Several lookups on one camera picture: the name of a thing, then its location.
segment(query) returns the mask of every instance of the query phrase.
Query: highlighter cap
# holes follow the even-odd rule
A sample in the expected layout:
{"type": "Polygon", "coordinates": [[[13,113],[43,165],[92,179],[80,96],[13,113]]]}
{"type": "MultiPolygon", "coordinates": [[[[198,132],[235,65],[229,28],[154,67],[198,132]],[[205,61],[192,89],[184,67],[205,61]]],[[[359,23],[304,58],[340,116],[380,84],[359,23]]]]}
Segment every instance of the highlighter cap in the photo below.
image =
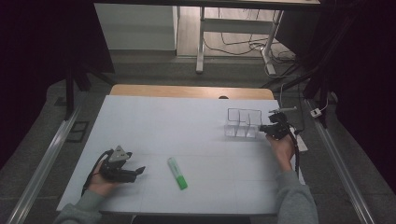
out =
{"type": "Polygon", "coordinates": [[[176,181],[178,183],[178,186],[180,187],[180,189],[186,189],[187,188],[187,182],[184,179],[184,176],[180,175],[176,178],[176,181]]]}

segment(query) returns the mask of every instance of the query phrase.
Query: person's arm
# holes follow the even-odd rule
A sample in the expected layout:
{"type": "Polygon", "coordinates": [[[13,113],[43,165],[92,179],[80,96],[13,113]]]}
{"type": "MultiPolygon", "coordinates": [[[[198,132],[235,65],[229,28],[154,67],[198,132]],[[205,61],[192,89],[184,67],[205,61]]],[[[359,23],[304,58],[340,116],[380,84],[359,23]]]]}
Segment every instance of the person's arm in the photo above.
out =
{"type": "Polygon", "coordinates": [[[290,160],[294,155],[294,145],[290,136],[275,140],[267,135],[282,171],[277,178],[279,190],[276,195],[277,223],[318,223],[315,201],[306,185],[300,184],[292,170],[290,160]]]}
{"type": "Polygon", "coordinates": [[[99,163],[95,168],[91,183],[84,195],[76,205],[67,204],[56,217],[54,224],[97,223],[101,219],[99,204],[119,184],[108,182],[98,174],[101,164],[99,163]]]}

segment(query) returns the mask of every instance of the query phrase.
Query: gray sleeve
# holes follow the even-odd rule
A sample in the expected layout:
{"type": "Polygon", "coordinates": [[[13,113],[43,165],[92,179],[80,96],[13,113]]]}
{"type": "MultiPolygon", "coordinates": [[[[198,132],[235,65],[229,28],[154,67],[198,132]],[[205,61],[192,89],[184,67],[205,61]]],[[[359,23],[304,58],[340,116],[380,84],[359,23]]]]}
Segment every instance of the gray sleeve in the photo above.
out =
{"type": "Polygon", "coordinates": [[[277,179],[276,196],[278,224],[318,223],[318,212],[309,187],[300,184],[294,171],[283,172],[277,179]]]}
{"type": "Polygon", "coordinates": [[[98,205],[105,197],[86,190],[76,205],[67,204],[61,214],[56,217],[54,224],[82,224],[97,223],[102,215],[99,213],[98,205]]]}

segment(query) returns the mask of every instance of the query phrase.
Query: table leg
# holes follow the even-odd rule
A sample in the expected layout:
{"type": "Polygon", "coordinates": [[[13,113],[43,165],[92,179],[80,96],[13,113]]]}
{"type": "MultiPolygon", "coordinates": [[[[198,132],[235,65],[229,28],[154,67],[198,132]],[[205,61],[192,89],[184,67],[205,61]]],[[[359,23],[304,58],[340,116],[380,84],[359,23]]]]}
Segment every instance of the table leg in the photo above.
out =
{"type": "Polygon", "coordinates": [[[205,28],[205,8],[201,7],[197,66],[195,69],[197,74],[202,74],[204,72],[204,28],[205,28]]]}
{"type": "Polygon", "coordinates": [[[274,41],[277,26],[279,25],[280,18],[282,17],[282,13],[283,11],[278,11],[277,13],[275,12],[275,19],[273,20],[273,26],[271,32],[268,35],[267,44],[265,45],[265,48],[261,50],[262,58],[264,59],[265,67],[268,71],[269,76],[274,76],[276,74],[274,66],[271,62],[271,57],[269,56],[269,52],[271,50],[271,45],[274,41]]]}

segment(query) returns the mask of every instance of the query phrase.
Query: white cabinet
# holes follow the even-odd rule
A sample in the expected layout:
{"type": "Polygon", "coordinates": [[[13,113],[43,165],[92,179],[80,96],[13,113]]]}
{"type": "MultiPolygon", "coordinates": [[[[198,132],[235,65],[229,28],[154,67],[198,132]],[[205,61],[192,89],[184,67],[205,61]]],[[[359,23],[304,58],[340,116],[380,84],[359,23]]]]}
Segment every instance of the white cabinet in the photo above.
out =
{"type": "Polygon", "coordinates": [[[95,4],[109,49],[175,50],[177,7],[95,4]]]}

